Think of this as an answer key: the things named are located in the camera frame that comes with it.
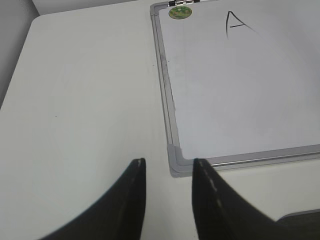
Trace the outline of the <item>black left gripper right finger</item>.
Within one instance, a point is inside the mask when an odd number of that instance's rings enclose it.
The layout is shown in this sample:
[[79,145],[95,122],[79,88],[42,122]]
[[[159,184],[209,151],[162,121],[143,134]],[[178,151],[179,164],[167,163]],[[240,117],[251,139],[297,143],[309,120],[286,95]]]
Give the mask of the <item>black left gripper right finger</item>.
[[204,158],[192,167],[192,211],[200,240],[318,240],[318,210],[272,220],[240,196]]

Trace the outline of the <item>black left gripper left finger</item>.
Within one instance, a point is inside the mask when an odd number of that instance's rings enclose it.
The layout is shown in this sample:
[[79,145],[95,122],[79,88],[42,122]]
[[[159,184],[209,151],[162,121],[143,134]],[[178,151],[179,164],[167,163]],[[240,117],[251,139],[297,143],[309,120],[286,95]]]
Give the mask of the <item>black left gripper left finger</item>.
[[46,240],[139,240],[146,210],[146,160],[134,159],[82,214]]

